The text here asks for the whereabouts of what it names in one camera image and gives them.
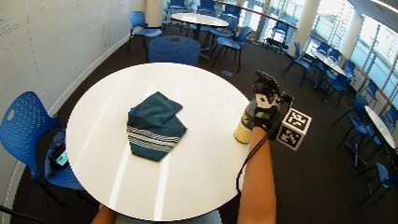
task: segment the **towel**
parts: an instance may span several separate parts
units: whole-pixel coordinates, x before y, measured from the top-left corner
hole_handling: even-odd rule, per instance
[[[160,161],[181,140],[186,128],[177,112],[182,105],[158,91],[128,112],[126,133],[132,153]]]

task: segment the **forearm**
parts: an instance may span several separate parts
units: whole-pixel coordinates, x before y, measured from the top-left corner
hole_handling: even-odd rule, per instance
[[[116,212],[108,207],[103,206],[91,224],[113,224],[114,217],[116,217]]]
[[[250,150],[264,136],[265,131],[254,127]],[[246,165],[237,223],[276,223],[274,172],[269,141],[264,143]]]

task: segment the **table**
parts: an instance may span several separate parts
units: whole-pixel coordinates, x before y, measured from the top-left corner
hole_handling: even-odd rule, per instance
[[[373,109],[370,109],[369,106],[365,106],[365,110],[367,112],[367,115],[370,117],[373,126],[375,127],[377,132],[382,135],[382,137],[385,138],[386,142],[389,143],[389,146],[391,148],[395,148],[395,143],[394,143],[394,139],[393,136],[390,135],[387,126],[385,124],[385,122],[381,120],[379,116],[377,115],[377,113],[374,112]],[[369,142],[371,141],[374,136],[370,137],[370,140],[367,141],[367,143],[363,145],[362,148],[358,148],[358,146],[355,145],[355,148],[351,148],[351,146],[346,143],[346,146],[350,148],[350,151],[354,153],[354,166],[357,166],[358,164],[358,160],[361,160],[361,162],[366,165],[365,160],[359,157],[361,152],[365,150],[366,145],[369,144]]]
[[[160,162],[132,155],[126,136],[126,113],[156,91],[182,104],[177,117],[188,128]],[[180,220],[221,207],[237,195],[248,156],[248,145],[234,138],[246,105],[221,77],[185,64],[140,64],[105,77],[79,100],[67,125],[69,164],[85,190],[145,220]]]
[[[393,136],[390,135],[390,132],[389,132],[385,122],[381,120],[379,116],[377,115],[374,110],[370,109],[369,106],[365,106],[365,110],[370,116],[371,123],[373,123],[378,133],[383,136],[386,142],[389,143],[389,146],[391,148],[395,148],[394,139],[393,139]]]
[[[317,51],[312,51],[313,56],[330,68],[333,69],[339,75],[346,75],[345,71],[342,70],[342,68],[338,66],[338,64],[323,54],[321,54]],[[321,78],[317,81],[315,85],[314,85],[314,89],[318,87],[318,85],[322,82],[322,77],[323,77],[323,73],[321,74]]]
[[[213,26],[213,27],[226,27],[228,21],[224,21],[220,18],[205,16],[197,13],[176,13],[172,15],[172,18],[177,21],[184,21],[197,25],[197,30],[200,31],[201,25]],[[194,39],[200,40],[200,32],[196,32]]]

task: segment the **wall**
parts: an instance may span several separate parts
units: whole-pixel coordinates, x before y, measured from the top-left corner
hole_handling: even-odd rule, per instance
[[[25,91],[37,93],[49,115],[57,112],[128,40],[126,12],[144,8],[145,0],[0,0],[0,118]],[[24,167],[0,145],[0,203],[9,208]]]

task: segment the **column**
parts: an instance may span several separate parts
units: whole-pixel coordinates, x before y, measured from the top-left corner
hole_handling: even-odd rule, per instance
[[[148,22],[148,27],[161,27],[162,0],[146,0],[145,20]]]
[[[300,43],[301,51],[308,43],[319,2],[321,0],[306,0],[306,4],[302,7],[294,39],[288,50],[288,54],[292,56],[294,56],[294,42]]]
[[[347,32],[342,38],[339,48],[338,48],[339,52],[342,53],[346,59],[349,59],[350,54],[353,52],[353,48],[355,47],[362,25],[363,25],[363,16],[357,11],[354,11],[351,22],[350,22],[350,28],[347,29]]]

